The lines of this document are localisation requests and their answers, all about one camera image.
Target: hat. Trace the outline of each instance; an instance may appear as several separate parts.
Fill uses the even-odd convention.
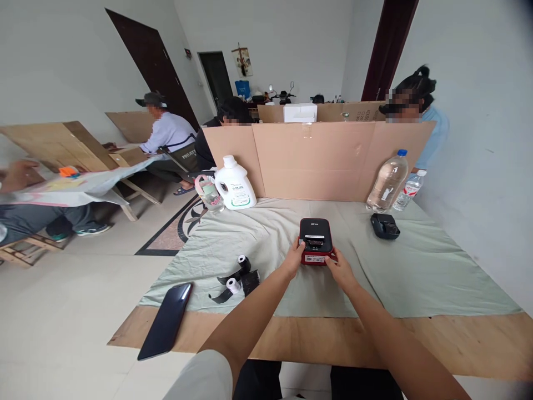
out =
[[[167,108],[167,101],[165,100],[165,97],[154,92],[145,94],[144,99],[135,99],[135,102],[141,107],[156,106],[159,108]]]

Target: chair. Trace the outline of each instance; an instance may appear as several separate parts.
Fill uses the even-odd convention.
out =
[[[26,250],[16,250],[15,246],[20,243],[28,243],[31,246]],[[23,268],[32,267],[37,261],[37,255],[46,251],[61,251],[63,250],[58,244],[41,235],[31,235],[25,239],[7,244],[0,247],[0,258],[17,264]]]

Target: scooter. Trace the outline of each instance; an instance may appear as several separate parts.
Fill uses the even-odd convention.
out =
[[[275,92],[275,93],[276,93],[276,95],[275,95],[275,96],[272,96],[271,99],[279,98],[279,105],[280,105],[280,106],[282,106],[282,105],[284,105],[284,104],[291,104],[292,101],[290,100],[289,97],[296,97],[295,95],[290,94],[290,92],[292,92],[293,89],[294,89],[294,81],[290,81],[290,90],[289,90],[289,93],[288,93],[288,94],[287,94],[286,91],[281,91],[281,93],[278,94],[278,93],[274,90],[274,88],[273,88],[272,85],[270,85],[270,86],[268,87],[268,89],[269,89],[271,92]]]

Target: man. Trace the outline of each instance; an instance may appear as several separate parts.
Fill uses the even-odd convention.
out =
[[[177,151],[194,143],[194,138],[190,136],[191,134],[196,136],[194,128],[185,118],[170,113],[165,98],[159,93],[150,92],[144,95],[144,99],[136,99],[135,101],[140,106],[146,107],[155,118],[150,138],[146,143],[140,145],[143,152],[157,154],[159,147],[177,144],[176,146],[169,146],[170,152],[177,156]],[[184,171],[172,160],[155,161],[146,169],[165,181],[179,183],[180,187],[174,192],[176,196],[194,189],[192,183],[181,177],[180,174],[183,174]]]
[[[429,68],[421,66],[413,75],[401,81],[393,89],[393,95],[388,103],[380,107],[380,111],[387,116],[387,119],[394,122],[419,120],[437,122],[411,174],[417,173],[420,169],[427,170],[448,138],[450,130],[448,118],[432,105],[434,99],[431,93],[435,90],[436,83],[436,80],[429,78]]]
[[[250,116],[250,112],[248,111],[246,104],[244,104],[240,98],[232,97],[222,103],[218,109],[217,116],[211,119],[205,125],[208,128],[212,128],[217,126],[251,124],[253,122],[254,121]],[[206,169],[216,167],[213,155],[211,154],[211,149],[207,144],[207,140],[205,139],[205,134],[202,128],[200,128],[198,131],[194,149],[196,150],[196,160],[200,170],[204,171]]]
[[[28,171],[38,166],[34,161],[19,160],[9,165],[7,170],[1,171],[0,196],[9,197],[10,193],[24,189],[27,186]],[[88,204],[78,207],[0,205],[0,246],[24,239],[44,228],[47,228],[48,233],[49,229],[54,229],[52,239],[62,241],[69,236],[70,228],[78,236],[87,236],[103,233],[111,226],[96,222]]]

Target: doorway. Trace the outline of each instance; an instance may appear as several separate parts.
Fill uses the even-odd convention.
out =
[[[385,99],[417,5],[418,0],[385,0],[383,3],[361,101]]]
[[[228,70],[222,52],[198,53],[205,77],[211,89],[211,95],[218,107],[228,98],[233,97],[232,84],[229,82]]]
[[[150,91],[167,99],[168,110],[200,128],[157,29],[105,9]]]

